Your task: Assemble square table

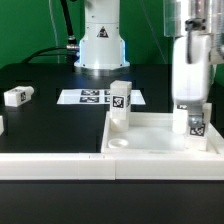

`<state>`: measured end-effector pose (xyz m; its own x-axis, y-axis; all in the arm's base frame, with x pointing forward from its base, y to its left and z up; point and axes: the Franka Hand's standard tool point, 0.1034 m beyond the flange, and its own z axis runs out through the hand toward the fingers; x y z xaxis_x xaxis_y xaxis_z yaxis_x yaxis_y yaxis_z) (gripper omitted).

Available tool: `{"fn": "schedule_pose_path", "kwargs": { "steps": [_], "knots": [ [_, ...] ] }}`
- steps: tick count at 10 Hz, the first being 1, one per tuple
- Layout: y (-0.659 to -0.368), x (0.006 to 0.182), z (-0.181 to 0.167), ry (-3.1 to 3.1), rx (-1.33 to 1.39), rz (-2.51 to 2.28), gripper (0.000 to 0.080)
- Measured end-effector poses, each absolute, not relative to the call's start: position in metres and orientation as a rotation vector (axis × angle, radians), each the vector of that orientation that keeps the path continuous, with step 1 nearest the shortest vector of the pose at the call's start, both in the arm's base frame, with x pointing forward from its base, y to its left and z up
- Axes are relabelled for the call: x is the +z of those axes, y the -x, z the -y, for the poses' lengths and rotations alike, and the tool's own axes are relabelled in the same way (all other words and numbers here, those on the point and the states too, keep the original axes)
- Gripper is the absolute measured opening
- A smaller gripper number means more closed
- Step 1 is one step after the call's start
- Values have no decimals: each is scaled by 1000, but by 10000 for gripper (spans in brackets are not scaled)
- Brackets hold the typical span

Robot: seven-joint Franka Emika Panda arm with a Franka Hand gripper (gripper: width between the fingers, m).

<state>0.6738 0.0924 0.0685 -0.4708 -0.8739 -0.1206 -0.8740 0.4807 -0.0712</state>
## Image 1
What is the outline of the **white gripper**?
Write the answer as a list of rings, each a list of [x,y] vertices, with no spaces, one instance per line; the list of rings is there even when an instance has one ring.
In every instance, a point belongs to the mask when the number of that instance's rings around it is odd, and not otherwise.
[[[187,63],[187,38],[175,41],[172,68],[172,98],[175,104],[200,105],[207,101],[212,78],[209,53],[211,39],[208,35],[194,35],[191,51],[192,63]],[[189,115],[188,125],[200,128],[203,115]]]

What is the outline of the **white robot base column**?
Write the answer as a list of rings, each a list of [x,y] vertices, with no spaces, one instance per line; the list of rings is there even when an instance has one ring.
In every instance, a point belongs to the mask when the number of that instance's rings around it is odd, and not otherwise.
[[[94,76],[127,70],[130,63],[119,33],[120,0],[84,0],[84,6],[85,34],[75,69]]]

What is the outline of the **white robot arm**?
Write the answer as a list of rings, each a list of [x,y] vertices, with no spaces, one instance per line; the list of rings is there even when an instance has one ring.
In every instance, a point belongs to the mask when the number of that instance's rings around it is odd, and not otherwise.
[[[198,128],[214,80],[210,68],[224,64],[224,0],[163,0],[163,6],[164,35],[175,39],[173,102],[187,106],[188,125]]]

